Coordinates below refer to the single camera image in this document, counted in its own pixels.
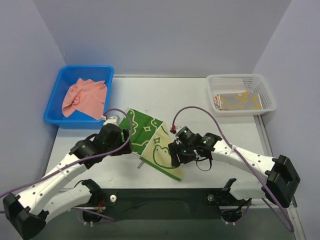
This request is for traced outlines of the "orange lion print towel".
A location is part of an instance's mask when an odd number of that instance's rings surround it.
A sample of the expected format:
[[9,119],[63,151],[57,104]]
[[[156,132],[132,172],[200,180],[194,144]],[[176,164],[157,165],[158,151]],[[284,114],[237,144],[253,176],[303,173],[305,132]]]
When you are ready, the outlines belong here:
[[214,103],[214,106],[217,110],[220,110],[221,109],[221,100],[220,100],[220,95],[217,94],[216,96],[214,96],[212,98],[213,100],[213,103]]

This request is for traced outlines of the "cream green patterned towel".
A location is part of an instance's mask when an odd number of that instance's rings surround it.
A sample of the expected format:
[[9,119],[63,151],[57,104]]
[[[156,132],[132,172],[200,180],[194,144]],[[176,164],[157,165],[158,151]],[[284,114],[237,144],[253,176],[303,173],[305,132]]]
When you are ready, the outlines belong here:
[[132,122],[132,136],[130,139],[132,152],[139,159],[166,176],[181,181],[184,171],[181,167],[172,166],[172,158],[168,145],[172,143],[168,128],[162,120],[143,113],[134,108],[127,110],[119,126],[130,129]]

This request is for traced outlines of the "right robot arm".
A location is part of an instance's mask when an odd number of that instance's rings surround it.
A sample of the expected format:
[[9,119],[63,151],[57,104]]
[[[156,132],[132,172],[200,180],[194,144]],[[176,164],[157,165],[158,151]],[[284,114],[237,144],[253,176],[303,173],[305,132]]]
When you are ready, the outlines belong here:
[[267,198],[273,204],[288,208],[301,181],[288,157],[265,156],[228,145],[222,137],[209,132],[201,136],[188,129],[181,130],[168,144],[168,149],[173,167],[209,160],[229,164],[255,176],[253,183],[233,178],[225,185],[237,200]]

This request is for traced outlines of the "yellow patterned towel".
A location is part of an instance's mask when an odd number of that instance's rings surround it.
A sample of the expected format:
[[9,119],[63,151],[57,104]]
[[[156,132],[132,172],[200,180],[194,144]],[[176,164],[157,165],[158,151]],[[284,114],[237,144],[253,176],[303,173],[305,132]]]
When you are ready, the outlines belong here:
[[220,111],[249,111],[262,110],[260,95],[251,91],[238,93],[221,93]]

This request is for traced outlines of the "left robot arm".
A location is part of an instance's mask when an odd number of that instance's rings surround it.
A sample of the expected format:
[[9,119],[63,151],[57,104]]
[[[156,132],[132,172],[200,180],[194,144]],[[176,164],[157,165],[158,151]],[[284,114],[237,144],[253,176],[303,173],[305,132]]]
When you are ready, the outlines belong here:
[[130,136],[129,130],[108,123],[99,133],[78,141],[58,165],[39,181],[18,194],[5,194],[4,214],[22,239],[34,238],[50,220],[71,208],[100,203],[104,194],[92,179],[82,180],[68,191],[60,191],[106,156],[132,153]]

